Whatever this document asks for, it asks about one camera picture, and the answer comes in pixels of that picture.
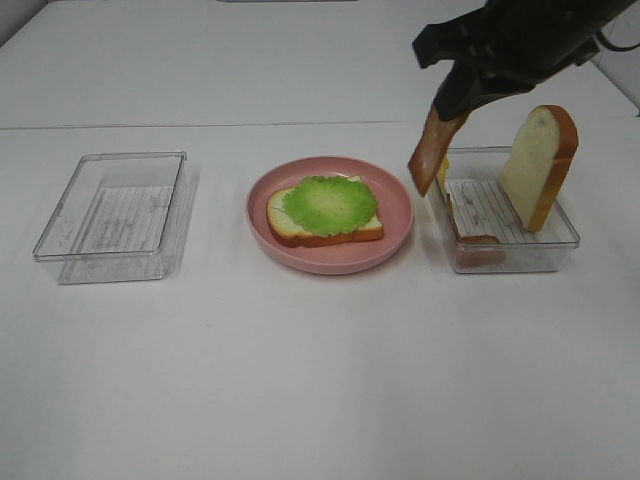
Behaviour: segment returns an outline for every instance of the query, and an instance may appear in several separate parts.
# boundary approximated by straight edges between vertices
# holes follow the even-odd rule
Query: cable
[[[607,50],[611,50],[612,52],[630,52],[631,50],[635,50],[636,48],[640,47],[640,42],[629,47],[620,47],[618,45],[614,45],[609,41],[607,37],[604,36],[602,30],[596,32],[596,39],[598,40],[598,42],[600,42],[600,45],[602,45]]]

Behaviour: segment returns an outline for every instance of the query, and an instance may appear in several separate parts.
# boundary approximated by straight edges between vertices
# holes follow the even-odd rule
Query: pink plate
[[[311,175],[360,176],[378,199],[384,237],[314,248],[278,243],[267,221],[267,201],[273,192]],[[413,223],[413,204],[404,185],[380,167],[354,158],[309,157],[281,165],[260,178],[247,197],[247,218],[260,246],[276,260],[305,272],[344,275],[375,267],[400,248]]]

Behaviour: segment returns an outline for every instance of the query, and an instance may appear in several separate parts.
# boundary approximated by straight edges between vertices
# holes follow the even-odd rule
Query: bread crust
[[[569,172],[569,167],[578,150],[579,144],[578,129],[564,108],[559,105],[541,105],[537,108],[546,108],[553,115],[558,123],[560,139],[558,149],[553,158],[551,170],[542,188],[542,193],[536,204],[534,214],[531,216],[529,223],[523,225],[523,227],[530,232],[537,232],[544,226],[549,211],[553,207],[558,193],[562,188],[567,172]]]
[[[435,105],[431,105],[420,141],[407,164],[413,183],[423,197],[440,170],[453,136],[470,113],[464,112],[451,120],[441,120]]]
[[[271,227],[271,232],[273,236],[278,240],[279,243],[284,245],[285,247],[327,247],[329,245],[339,245],[341,243],[348,242],[369,242],[372,240],[379,240],[384,236],[384,229],[376,229],[376,230],[368,230],[364,232],[351,232],[351,233],[340,233],[338,235],[331,235],[329,237],[283,237],[281,236],[274,228]]]

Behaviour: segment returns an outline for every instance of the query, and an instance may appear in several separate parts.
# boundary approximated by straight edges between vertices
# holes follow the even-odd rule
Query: toast slice
[[[520,127],[500,186],[530,232],[542,229],[578,149],[578,131],[566,110],[536,107]]]
[[[349,177],[351,181],[359,181],[360,177]],[[287,193],[295,187],[278,190],[267,202],[267,219],[271,231],[279,243],[286,247],[324,247],[347,242],[368,242],[384,236],[384,226],[376,213],[368,223],[351,233],[341,233],[321,237],[306,231],[295,223],[285,212],[283,200]]]

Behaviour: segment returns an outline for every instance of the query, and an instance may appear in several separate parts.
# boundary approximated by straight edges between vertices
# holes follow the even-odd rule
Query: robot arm
[[[454,20],[427,25],[413,42],[420,67],[443,59],[454,64],[409,162],[418,191],[426,194],[471,111],[585,63],[599,51],[593,37],[634,1],[488,0]]]

